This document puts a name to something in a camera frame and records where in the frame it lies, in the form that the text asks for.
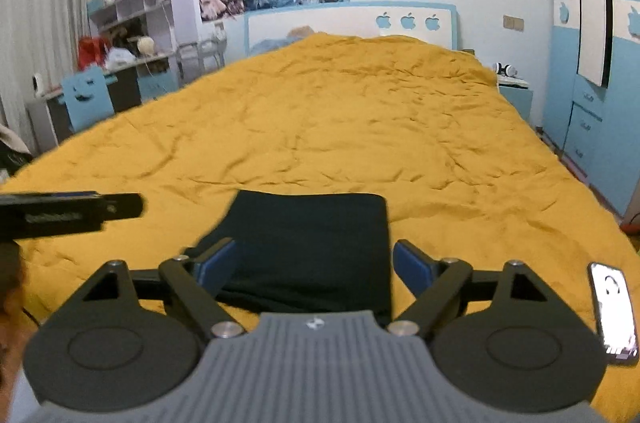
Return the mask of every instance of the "blue apple logo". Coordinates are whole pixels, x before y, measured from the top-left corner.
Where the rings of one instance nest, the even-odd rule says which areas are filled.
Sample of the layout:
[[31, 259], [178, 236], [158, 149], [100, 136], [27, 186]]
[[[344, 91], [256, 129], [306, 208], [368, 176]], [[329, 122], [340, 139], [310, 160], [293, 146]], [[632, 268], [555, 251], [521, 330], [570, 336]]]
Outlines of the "blue apple logo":
[[436, 15], [427, 18], [424, 23], [429, 31], [437, 31], [440, 28], [440, 19], [437, 19]]
[[569, 21], [569, 8], [564, 2], [560, 3], [560, 21], [562, 24], [566, 24]]
[[378, 24], [380, 29], [389, 29], [391, 27], [391, 19], [385, 12], [383, 15], [376, 18], [376, 24]]
[[400, 25], [404, 29], [413, 29], [415, 28], [415, 19], [409, 13], [407, 16], [404, 16], [400, 19]]
[[636, 11], [636, 8], [631, 6], [631, 13], [629, 13], [629, 34], [633, 37], [640, 38], [640, 14]]

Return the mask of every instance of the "phone screen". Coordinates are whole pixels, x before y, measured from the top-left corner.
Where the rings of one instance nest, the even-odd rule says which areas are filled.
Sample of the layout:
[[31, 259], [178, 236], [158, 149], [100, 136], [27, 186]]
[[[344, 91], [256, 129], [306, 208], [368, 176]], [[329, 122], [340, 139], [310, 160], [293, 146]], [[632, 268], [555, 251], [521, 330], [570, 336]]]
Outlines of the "phone screen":
[[598, 263], [591, 263], [589, 271], [598, 330], [610, 361], [637, 362], [638, 334], [624, 274]]

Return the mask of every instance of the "yellow bedspread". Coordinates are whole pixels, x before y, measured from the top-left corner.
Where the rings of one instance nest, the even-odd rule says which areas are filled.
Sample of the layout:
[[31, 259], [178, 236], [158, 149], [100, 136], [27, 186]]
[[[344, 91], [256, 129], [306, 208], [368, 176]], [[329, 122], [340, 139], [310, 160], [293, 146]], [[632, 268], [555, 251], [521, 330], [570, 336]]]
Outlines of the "yellow bedspread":
[[[313, 35], [119, 114], [38, 159], [2, 191], [140, 192], [145, 215], [104, 232], [24, 241], [30, 307], [56, 309], [98, 266], [149, 268], [222, 218], [235, 190], [371, 192], [393, 241], [477, 269], [526, 261], [594, 327], [586, 268], [640, 260], [588, 189], [472, 56], [404, 37]], [[394, 309], [412, 296], [396, 278]], [[234, 312], [245, 324], [251, 315]], [[610, 367], [594, 406], [640, 412], [640, 369]]]

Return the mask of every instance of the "headboard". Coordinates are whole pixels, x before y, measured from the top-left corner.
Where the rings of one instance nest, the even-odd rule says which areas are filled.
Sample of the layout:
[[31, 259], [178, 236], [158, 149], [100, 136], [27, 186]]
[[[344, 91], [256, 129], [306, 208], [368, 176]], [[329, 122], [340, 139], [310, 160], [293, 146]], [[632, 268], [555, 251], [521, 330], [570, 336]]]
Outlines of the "headboard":
[[448, 49], [458, 48], [458, 13], [451, 4], [425, 2], [339, 2], [249, 12], [244, 15], [244, 50], [293, 28], [371, 38], [405, 35]]

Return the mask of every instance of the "gray curtain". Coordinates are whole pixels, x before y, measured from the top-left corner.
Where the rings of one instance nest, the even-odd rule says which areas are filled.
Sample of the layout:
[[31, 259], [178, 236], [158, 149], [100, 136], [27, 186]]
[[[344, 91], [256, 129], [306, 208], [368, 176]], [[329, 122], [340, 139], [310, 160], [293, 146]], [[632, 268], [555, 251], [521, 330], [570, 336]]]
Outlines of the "gray curtain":
[[31, 77], [56, 86], [75, 72], [78, 38], [89, 34], [86, 0], [0, 0], [0, 9], [0, 99], [7, 126], [33, 151]]

